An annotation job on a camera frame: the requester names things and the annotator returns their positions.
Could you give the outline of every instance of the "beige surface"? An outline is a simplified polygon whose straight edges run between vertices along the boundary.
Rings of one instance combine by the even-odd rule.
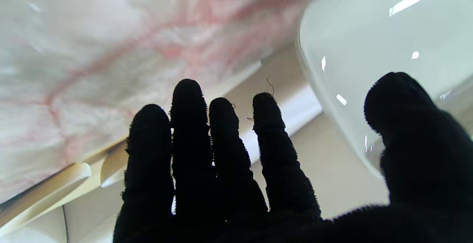
[[[373,176],[353,153],[343,134],[325,114],[294,134],[301,168],[316,191],[324,218],[333,218],[366,204],[388,203],[383,181]],[[261,164],[253,165],[254,178],[266,188]]]
[[[20,198],[8,202],[0,213],[0,236],[16,230],[45,214],[91,175],[87,163],[73,164],[38,184]]]
[[[66,241],[62,208],[56,208],[21,229],[0,237],[0,243],[66,243]]]

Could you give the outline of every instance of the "white wall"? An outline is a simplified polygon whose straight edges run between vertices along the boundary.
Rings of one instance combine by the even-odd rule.
[[[301,168],[316,191],[322,217],[333,218],[366,204],[388,203],[385,183],[368,172],[326,114],[319,115],[291,139]],[[265,190],[261,169],[260,162],[252,166],[255,180]]]
[[[113,228],[123,201],[123,180],[66,204],[71,243],[111,243]]]
[[[0,237],[0,243],[66,243],[66,241],[62,207]]]

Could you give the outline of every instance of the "black glove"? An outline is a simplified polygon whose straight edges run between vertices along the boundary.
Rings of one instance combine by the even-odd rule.
[[[179,241],[177,238],[208,241],[222,236],[228,223],[241,215],[261,217],[291,211],[320,219],[314,190],[300,169],[279,108],[269,93],[255,96],[253,117],[270,213],[253,180],[250,159],[238,135],[238,117],[229,101],[217,98],[211,102],[208,126],[201,88],[193,80],[183,80],[174,90],[170,115],[171,122],[159,106],[147,105],[132,122],[124,204],[114,242],[134,242],[150,226],[159,228],[156,233],[162,233],[162,242]],[[171,214],[174,195],[175,216]]]

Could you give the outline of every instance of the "fingertip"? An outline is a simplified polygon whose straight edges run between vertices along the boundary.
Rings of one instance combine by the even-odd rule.
[[[208,107],[208,117],[212,130],[236,130],[238,131],[238,117],[233,105],[225,98],[216,98]]]
[[[258,93],[253,97],[254,129],[258,130],[267,126],[285,128],[281,111],[274,97],[267,93]]]
[[[176,85],[170,115],[173,127],[207,123],[207,105],[196,81],[184,79]]]
[[[168,128],[169,118],[166,112],[156,104],[145,105],[133,118],[130,127],[130,136],[132,131],[153,129],[153,128]]]

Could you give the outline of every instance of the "marble pattern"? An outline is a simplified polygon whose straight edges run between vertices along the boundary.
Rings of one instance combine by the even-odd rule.
[[[127,135],[182,78],[225,84],[307,0],[0,0],[0,203]]]

